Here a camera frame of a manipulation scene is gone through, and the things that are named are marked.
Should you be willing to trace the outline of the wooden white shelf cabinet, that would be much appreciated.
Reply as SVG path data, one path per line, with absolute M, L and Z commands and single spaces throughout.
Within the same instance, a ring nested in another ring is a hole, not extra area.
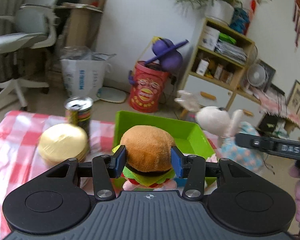
M 247 60 L 238 63 L 213 48 L 207 48 L 203 39 L 211 29 L 234 38 L 236 46 L 243 49 Z M 224 107 L 230 114 L 242 109 L 243 120 L 257 126 L 263 118 L 261 102 L 240 87 L 240 82 L 252 64 L 251 56 L 256 48 L 254 42 L 211 18 L 203 20 L 196 38 L 178 89 L 192 93 L 200 106 Z

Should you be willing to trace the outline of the red chips bucket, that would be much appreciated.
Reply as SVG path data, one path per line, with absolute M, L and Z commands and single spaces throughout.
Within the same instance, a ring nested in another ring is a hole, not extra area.
M 145 61 L 137 61 L 133 71 L 129 73 L 131 84 L 129 105 L 143 113 L 153 113 L 158 110 L 159 99 L 170 77 L 169 72 L 160 70 L 160 65 Z

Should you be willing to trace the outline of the white round floor scale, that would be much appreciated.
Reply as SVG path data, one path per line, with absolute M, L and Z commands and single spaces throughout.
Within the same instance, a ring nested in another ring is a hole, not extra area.
M 126 100 L 127 94 L 115 88 L 102 87 L 98 90 L 97 97 L 106 102 L 123 103 Z

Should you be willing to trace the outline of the white plush rabbit toy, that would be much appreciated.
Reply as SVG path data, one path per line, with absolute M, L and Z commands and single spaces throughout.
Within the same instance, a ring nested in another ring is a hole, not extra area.
M 235 144 L 237 133 L 259 135 L 250 123 L 242 120 L 243 110 L 235 110 L 232 115 L 229 115 L 228 111 L 222 107 L 200 107 L 196 97 L 185 90 L 177 92 L 175 102 L 194 113 L 194 119 L 201 129 L 217 136 L 219 150 L 210 158 L 211 161 L 228 158 L 256 174 L 261 174 L 265 167 L 264 154 Z

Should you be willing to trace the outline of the white paper shopping bag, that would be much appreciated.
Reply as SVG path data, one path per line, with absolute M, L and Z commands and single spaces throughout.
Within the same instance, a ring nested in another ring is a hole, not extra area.
M 98 101 L 108 61 L 115 56 L 97 53 L 86 46 L 64 47 L 60 51 L 60 64 L 68 95 Z

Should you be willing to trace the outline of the green plastic bin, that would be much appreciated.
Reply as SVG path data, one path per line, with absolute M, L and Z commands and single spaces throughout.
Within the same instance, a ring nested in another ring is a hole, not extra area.
M 120 140 L 127 130 L 137 125 L 154 126 L 170 133 L 175 140 L 175 146 L 183 154 L 195 154 L 207 161 L 211 161 L 210 158 L 215 154 L 215 149 L 211 146 L 210 141 L 207 140 L 204 132 L 194 122 L 127 111 L 119 111 L 116 114 L 114 146 L 120 144 Z

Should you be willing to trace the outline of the gold lid cookie jar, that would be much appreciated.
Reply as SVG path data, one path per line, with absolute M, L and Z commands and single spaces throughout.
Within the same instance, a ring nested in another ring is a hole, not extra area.
M 89 138 L 84 129 L 66 123 L 46 129 L 37 146 L 40 156 L 49 165 L 56 165 L 70 158 L 84 161 L 89 148 Z

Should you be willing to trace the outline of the framed picture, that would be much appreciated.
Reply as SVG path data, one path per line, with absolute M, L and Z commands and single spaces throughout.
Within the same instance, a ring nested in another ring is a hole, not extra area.
M 300 82 L 295 80 L 287 101 L 288 109 L 297 114 L 300 109 Z

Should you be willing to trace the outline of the black yellow drink can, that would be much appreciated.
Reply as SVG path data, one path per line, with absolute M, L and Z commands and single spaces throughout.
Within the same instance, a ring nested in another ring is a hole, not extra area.
M 64 104 L 68 123 L 82 128 L 87 134 L 87 154 L 90 153 L 90 120 L 93 100 L 87 96 L 68 98 Z

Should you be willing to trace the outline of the white office chair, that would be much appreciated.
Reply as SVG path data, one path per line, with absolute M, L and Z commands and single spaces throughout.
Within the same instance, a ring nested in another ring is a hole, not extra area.
M 24 0 L 15 15 L 0 15 L 0 20 L 10 21 L 17 31 L 0 36 L 0 54 L 13 55 L 12 78 L 0 83 L 0 100 L 14 91 L 23 111 L 27 111 L 27 101 L 22 88 L 40 88 L 47 94 L 50 87 L 47 82 L 31 81 L 20 76 L 17 52 L 22 49 L 47 48 L 55 44 L 56 3 L 57 0 Z

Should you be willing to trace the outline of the purple balance ball toy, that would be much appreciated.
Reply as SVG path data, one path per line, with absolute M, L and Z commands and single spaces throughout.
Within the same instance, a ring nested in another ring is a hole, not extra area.
M 177 72 L 183 65 L 183 56 L 178 49 L 187 45 L 188 40 L 174 44 L 171 40 L 162 37 L 154 37 L 152 40 L 152 51 L 155 57 L 145 61 L 149 66 L 155 61 L 159 61 L 160 68 L 165 72 Z

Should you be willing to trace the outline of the small white desk fan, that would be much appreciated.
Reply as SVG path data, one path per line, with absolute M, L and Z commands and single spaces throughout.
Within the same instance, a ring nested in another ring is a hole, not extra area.
M 267 73 L 262 65 L 254 64 L 247 71 L 247 81 L 253 87 L 261 87 L 267 78 Z

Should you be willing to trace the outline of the pink checkered tablecloth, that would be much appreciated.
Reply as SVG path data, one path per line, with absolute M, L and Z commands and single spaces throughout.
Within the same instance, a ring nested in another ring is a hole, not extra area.
M 5 197 L 14 189 L 49 169 L 37 152 L 42 133 L 56 124 L 66 121 L 63 116 L 8 112 L 0 123 L 0 239 L 9 233 L 2 213 Z M 115 142 L 115 122 L 91 121 L 90 149 L 93 155 L 111 151 Z M 219 150 L 217 137 L 204 133 L 215 153 Z

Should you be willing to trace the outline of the plush hamburger toy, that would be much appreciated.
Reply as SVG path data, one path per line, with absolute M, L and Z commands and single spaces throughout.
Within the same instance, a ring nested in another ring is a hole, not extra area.
M 163 129 L 137 125 L 127 130 L 120 144 L 126 148 L 126 165 L 121 177 L 125 179 L 122 189 L 134 190 L 175 190 L 175 172 L 171 164 L 171 149 L 175 140 Z

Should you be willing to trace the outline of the wooden desk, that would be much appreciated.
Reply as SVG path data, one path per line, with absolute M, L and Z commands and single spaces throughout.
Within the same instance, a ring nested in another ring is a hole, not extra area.
M 57 35 L 64 47 L 91 48 L 98 36 L 106 0 L 58 0 L 55 13 L 60 18 Z

